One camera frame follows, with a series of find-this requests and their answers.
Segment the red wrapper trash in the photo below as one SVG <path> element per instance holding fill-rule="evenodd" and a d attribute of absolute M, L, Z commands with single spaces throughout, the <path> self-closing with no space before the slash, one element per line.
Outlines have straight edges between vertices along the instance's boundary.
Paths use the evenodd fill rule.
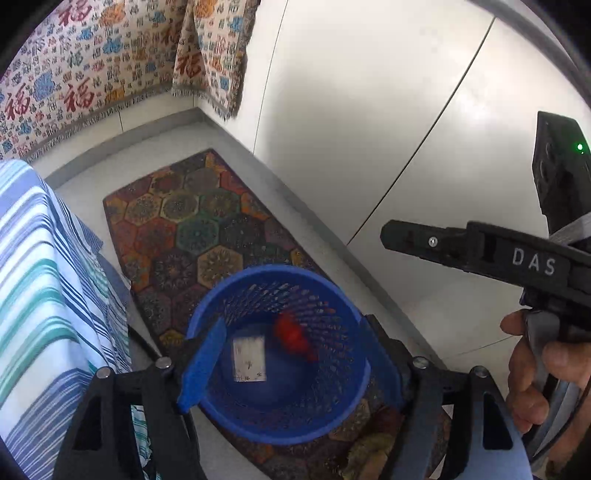
<path fill-rule="evenodd" d="M 317 352 L 311 341 L 308 340 L 304 327 L 290 312 L 281 312 L 277 316 L 273 325 L 273 334 L 287 353 L 301 356 L 310 362 L 318 360 Z"/>

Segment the white kitchen cabinet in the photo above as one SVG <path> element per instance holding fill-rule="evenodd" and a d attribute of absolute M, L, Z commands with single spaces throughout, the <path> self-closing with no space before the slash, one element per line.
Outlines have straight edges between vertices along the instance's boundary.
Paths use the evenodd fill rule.
<path fill-rule="evenodd" d="M 386 250 L 392 219 L 546 236 L 531 171 L 541 111 L 590 127 L 571 82 L 470 1 L 290 1 L 253 152 L 453 369 L 504 373 L 518 288 Z"/>

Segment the blue striped tablecloth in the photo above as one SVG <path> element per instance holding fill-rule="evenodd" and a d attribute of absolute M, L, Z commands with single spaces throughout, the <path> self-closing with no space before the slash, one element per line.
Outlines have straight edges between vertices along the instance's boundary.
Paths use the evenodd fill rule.
<path fill-rule="evenodd" d="M 101 240 L 22 160 L 1 164 L 1 439 L 51 478 L 95 372 L 131 371 L 128 293 Z"/>

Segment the white paper in basket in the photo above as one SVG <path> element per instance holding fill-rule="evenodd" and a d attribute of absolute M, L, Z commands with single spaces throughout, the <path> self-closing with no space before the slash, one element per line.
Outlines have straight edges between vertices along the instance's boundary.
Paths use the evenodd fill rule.
<path fill-rule="evenodd" d="M 237 383 L 266 381 L 266 338 L 237 337 L 232 340 L 232 375 Z"/>

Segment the blue plastic waste basket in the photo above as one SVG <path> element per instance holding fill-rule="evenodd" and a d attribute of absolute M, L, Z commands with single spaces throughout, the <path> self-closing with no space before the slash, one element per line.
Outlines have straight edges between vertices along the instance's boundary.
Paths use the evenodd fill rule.
<path fill-rule="evenodd" d="M 273 334 L 281 312 L 304 327 L 318 360 L 287 353 Z M 370 380 L 356 332 L 362 316 L 334 283 L 287 265 L 263 265 L 223 280 L 197 305 L 186 341 L 221 319 L 226 338 L 204 396 L 197 404 L 238 436 L 273 445 L 304 443 L 328 434 L 355 410 Z M 237 383 L 232 340 L 266 338 L 266 381 Z"/>

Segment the colourful hexagon floor mat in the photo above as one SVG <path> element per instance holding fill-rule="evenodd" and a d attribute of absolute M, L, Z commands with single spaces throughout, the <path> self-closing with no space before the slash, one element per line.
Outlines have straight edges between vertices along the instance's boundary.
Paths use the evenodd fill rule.
<path fill-rule="evenodd" d="M 169 356 L 183 345 L 199 302 L 232 275 L 263 265 L 287 265 L 329 280 L 210 149 L 112 192 L 103 207 L 137 308 L 150 336 Z M 376 479 L 402 423 L 372 376 L 342 424 L 304 443 L 253 442 L 201 410 L 240 454 L 273 479 Z"/>

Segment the small patterned hanging cloth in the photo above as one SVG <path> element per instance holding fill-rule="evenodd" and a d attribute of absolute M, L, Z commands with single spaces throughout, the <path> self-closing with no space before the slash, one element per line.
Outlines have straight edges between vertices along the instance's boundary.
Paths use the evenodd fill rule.
<path fill-rule="evenodd" d="M 204 98 L 224 120 L 238 114 L 259 2 L 198 0 L 186 4 L 171 93 Z"/>

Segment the patterned Chinese character cloth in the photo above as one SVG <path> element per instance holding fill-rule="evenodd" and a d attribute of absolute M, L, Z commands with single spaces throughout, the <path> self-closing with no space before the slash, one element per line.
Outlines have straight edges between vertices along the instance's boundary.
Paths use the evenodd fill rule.
<path fill-rule="evenodd" d="M 1 79 L 1 157 L 34 161 L 170 89 L 183 1 L 64 1 Z"/>

